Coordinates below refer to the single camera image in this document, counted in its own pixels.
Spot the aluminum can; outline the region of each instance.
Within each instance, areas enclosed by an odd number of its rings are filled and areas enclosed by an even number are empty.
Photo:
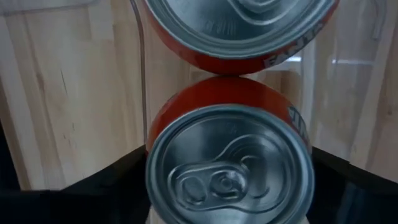
[[[147,150],[149,198],[168,224],[296,224],[312,201],[303,119],[247,78],[210,78],[177,93],[152,123]]]
[[[282,63],[322,30],[339,0],[146,0],[163,42],[192,65],[243,75]]]

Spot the can lid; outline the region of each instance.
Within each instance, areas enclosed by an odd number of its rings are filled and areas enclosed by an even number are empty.
[[[304,36],[338,0],[146,0],[186,47],[217,58],[274,52]]]
[[[146,184],[166,223],[298,223],[314,191],[300,136],[274,115],[216,105],[183,115],[154,143]]]

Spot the upside-down can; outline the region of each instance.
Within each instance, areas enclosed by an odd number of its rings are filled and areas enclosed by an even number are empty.
[[[243,75],[282,63],[325,26],[339,0],[146,0],[163,42],[215,74]]]
[[[247,78],[210,78],[177,93],[152,123],[147,150],[149,198],[168,224],[296,224],[312,201],[303,119]]]

